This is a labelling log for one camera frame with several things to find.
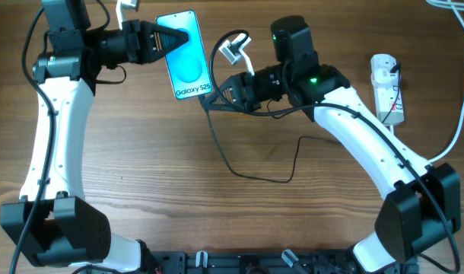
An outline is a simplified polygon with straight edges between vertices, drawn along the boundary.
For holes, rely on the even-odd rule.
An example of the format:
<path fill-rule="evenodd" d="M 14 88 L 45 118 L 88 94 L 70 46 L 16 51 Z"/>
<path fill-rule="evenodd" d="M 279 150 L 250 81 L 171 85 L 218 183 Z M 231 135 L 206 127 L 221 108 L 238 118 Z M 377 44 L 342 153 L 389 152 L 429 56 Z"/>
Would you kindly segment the blue Galaxy smartphone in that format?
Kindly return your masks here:
<path fill-rule="evenodd" d="M 157 24 L 184 31 L 189 41 L 166 55 L 166 62 L 177 100 L 212 91 L 199 22 L 193 10 L 157 17 Z"/>

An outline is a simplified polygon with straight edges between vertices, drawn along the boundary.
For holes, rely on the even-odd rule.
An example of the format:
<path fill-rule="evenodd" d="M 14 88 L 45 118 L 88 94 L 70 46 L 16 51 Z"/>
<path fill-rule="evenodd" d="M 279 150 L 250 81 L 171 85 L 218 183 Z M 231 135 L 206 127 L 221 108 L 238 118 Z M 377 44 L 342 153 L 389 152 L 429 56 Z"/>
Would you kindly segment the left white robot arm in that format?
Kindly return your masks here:
<path fill-rule="evenodd" d="M 88 204 L 82 183 L 84 132 L 102 68 L 156 62 L 189 41 L 181 30 L 124 18 L 136 1 L 118 2 L 118 28 L 92 27 L 82 1 L 44 1 L 43 51 L 24 74 L 38 96 L 33 154 L 18 201 L 4 204 L 0 225 L 14 259 L 80 273 L 160 273 L 145 242 L 114 234 Z"/>

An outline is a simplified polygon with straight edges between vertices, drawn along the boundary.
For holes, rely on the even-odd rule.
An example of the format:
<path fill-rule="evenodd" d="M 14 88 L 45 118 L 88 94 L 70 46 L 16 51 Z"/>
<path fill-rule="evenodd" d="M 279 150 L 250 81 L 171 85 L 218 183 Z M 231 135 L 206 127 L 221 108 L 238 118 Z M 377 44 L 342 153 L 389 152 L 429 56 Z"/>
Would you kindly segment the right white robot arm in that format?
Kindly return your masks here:
<path fill-rule="evenodd" d="M 287 97 L 291 112 L 303 111 L 366 170 L 383 205 L 373 233 L 351 248 L 346 272 L 406 268 L 442 240 L 456 249 L 458 173 L 449 164 L 432 165 L 405 146 L 365 107 L 338 69 L 319 63 L 304 18 L 280 18 L 270 30 L 277 64 L 214 84 L 209 95 L 199 98 L 203 109 L 260 116 L 263 102 Z"/>

